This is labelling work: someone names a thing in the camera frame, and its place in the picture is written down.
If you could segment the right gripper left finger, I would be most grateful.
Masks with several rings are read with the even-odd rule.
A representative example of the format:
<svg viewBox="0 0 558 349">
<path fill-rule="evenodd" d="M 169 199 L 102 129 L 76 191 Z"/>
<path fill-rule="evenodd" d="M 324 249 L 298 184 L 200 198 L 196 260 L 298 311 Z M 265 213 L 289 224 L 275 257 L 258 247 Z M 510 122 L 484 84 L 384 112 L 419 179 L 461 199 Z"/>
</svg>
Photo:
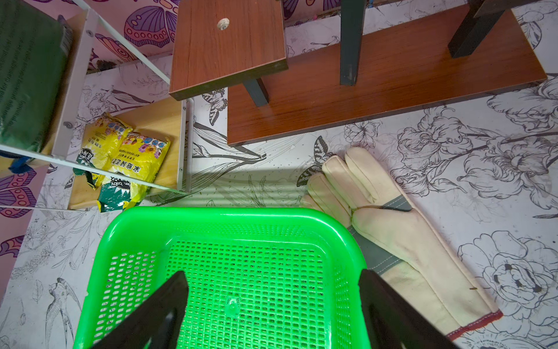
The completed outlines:
<svg viewBox="0 0 558 349">
<path fill-rule="evenodd" d="M 185 317 L 189 286 L 176 272 L 94 348 L 176 348 Z"/>
</svg>

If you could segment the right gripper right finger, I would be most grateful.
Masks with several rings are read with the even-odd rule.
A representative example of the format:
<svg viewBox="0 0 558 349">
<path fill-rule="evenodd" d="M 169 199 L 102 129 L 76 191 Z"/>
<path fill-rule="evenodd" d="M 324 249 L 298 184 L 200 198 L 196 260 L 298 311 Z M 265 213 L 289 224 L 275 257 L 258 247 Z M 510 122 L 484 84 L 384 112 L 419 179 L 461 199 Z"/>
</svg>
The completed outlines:
<svg viewBox="0 0 558 349">
<path fill-rule="evenodd" d="M 362 270 L 359 291 L 372 348 L 455 348 L 372 270 Z"/>
</svg>

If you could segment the dark green fertilizer bag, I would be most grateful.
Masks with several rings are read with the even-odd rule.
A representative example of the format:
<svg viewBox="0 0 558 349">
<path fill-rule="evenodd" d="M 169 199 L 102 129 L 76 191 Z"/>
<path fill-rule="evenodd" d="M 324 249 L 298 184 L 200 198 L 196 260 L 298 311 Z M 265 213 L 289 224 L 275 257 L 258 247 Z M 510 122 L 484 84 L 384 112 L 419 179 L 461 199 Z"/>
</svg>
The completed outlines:
<svg viewBox="0 0 558 349">
<path fill-rule="evenodd" d="M 73 40 L 65 20 L 1 2 L 1 144 L 42 149 Z"/>
</svg>

